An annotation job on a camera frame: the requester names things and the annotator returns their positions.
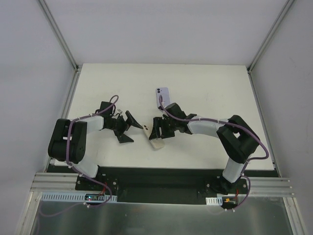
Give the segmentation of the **phone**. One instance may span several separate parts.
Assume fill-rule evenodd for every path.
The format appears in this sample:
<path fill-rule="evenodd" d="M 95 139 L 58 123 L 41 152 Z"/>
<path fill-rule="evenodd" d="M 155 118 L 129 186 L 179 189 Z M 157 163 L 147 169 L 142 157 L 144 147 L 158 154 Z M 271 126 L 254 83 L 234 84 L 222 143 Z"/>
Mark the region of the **phone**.
<path fill-rule="evenodd" d="M 143 132 L 154 150 L 160 150 L 165 146 L 163 139 L 153 135 L 152 126 L 143 124 Z"/>

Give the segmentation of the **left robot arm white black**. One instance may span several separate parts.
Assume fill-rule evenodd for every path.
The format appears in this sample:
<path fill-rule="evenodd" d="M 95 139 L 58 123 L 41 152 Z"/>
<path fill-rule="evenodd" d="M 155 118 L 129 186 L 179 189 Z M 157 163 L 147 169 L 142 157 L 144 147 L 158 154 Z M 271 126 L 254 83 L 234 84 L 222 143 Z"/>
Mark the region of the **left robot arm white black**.
<path fill-rule="evenodd" d="M 87 160 L 87 135 L 103 129 L 114 132 L 119 143 L 134 142 L 125 132 L 130 127 L 142 129 L 129 111 L 126 119 L 115 114 L 113 102 L 102 101 L 95 113 L 74 120 L 60 118 L 56 121 L 49 146 L 48 155 L 59 162 L 65 162 L 70 168 L 87 178 L 86 184 L 92 190 L 103 186 L 103 178 L 98 175 L 99 166 Z"/>

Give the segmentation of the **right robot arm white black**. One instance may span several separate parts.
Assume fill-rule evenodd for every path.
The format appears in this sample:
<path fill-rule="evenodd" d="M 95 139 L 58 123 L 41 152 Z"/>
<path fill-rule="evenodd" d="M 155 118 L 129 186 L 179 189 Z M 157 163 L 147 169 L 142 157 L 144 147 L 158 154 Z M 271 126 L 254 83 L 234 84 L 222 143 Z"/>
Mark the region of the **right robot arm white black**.
<path fill-rule="evenodd" d="M 228 161 L 221 176 L 213 180 L 210 187 L 216 193 L 224 195 L 233 192 L 238 186 L 248 158 L 259 146 L 259 137 L 251 136 L 255 133 L 238 115 L 226 119 L 223 124 L 204 120 L 197 114 L 186 115 L 176 103 L 170 104 L 165 110 L 166 114 L 153 118 L 149 140 L 172 138 L 176 131 L 218 138 L 228 155 Z"/>

